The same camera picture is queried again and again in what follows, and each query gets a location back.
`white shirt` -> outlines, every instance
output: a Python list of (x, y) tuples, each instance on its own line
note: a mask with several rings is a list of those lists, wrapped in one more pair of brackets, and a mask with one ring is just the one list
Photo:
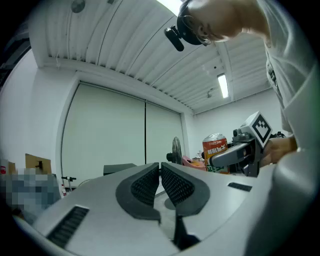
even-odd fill
[(283, 109), (303, 85), (317, 58), (299, 25), (279, 3), (257, 2), (265, 14), (270, 33), (270, 45), (265, 45), (267, 77), (282, 107), (282, 128), (292, 133)]

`black vent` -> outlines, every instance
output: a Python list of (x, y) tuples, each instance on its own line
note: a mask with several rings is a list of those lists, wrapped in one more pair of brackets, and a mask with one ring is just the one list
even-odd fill
[(133, 182), (131, 193), (141, 203), (153, 207), (158, 186), (159, 171), (154, 169)]
[(88, 211), (88, 209), (79, 206), (73, 207), (47, 238), (57, 246), (64, 248), (78, 229)]
[(235, 183), (235, 182), (229, 183), (228, 186), (231, 188), (234, 188), (234, 189), (243, 190), (243, 191), (247, 191), (247, 192), (250, 192), (250, 190), (252, 189), (252, 186), (243, 185), (243, 184), (239, 184), (239, 183)]
[(168, 194), (174, 206), (182, 203), (195, 191), (195, 186), (190, 181), (170, 171), (166, 167), (162, 167), (161, 177), (165, 192)]

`white wall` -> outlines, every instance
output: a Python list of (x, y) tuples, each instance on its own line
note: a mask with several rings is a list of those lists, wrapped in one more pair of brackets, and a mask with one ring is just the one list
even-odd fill
[(276, 93), (270, 89), (215, 109), (193, 116), (193, 136), (188, 136), (191, 157), (203, 151), (202, 141), (213, 133), (222, 133), (228, 142), (233, 130), (239, 128), (253, 113), (260, 111), (272, 128), (272, 133), (282, 131), (281, 111)]
[(185, 155), (189, 158), (195, 156), (194, 153), (194, 135), (195, 135), (195, 126), (194, 126), (194, 116), (187, 113), (181, 114), (181, 125), (182, 125), (182, 134), (184, 141), (184, 152)]
[(78, 186), (101, 177), (104, 165), (129, 163), (145, 164), (145, 102), (80, 84), (65, 122), (63, 175)]
[(185, 155), (185, 143), (179, 114), (153, 104), (146, 104), (146, 163), (167, 162), (172, 152), (173, 140), (180, 141), (181, 154)]
[(25, 168), (28, 153), (50, 159), (56, 172), (58, 123), (74, 75), (38, 68), (30, 50), (6, 80), (0, 93), (0, 153), (16, 168)]

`fan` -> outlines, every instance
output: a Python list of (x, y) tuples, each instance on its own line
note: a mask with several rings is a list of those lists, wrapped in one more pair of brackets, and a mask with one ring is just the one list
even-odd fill
[(172, 153), (166, 154), (166, 159), (174, 164), (182, 165), (180, 140), (177, 137), (174, 137), (172, 142)]

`person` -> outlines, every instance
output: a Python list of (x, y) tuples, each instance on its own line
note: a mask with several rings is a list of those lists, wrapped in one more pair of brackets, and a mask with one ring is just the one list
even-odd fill
[(179, 18), (204, 45), (228, 41), (240, 33), (262, 38), (267, 78), (279, 99), (282, 128), (289, 136), (268, 141), (260, 166), (277, 163), (297, 150), (283, 110), (317, 65), (317, 58), (290, 14), (274, 0), (186, 0)]

